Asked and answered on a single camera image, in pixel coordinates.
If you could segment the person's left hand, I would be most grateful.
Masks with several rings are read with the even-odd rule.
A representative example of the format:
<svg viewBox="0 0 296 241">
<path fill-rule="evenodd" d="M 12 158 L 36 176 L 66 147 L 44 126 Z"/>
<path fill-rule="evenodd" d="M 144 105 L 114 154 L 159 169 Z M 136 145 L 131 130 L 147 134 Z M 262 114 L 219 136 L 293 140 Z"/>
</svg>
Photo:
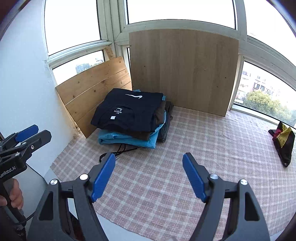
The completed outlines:
<svg viewBox="0 0 296 241">
<path fill-rule="evenodd" d="M 12 178 L 12 181 L 13 181 L 13 185 L 10 191 L 11 206 L 13 208 L 17 208 L 18 210 L 21 210 L 23 207 L 22 190 L 20 189 L 18 180 L 16 180 L 15 178 Z"/>
</svg>

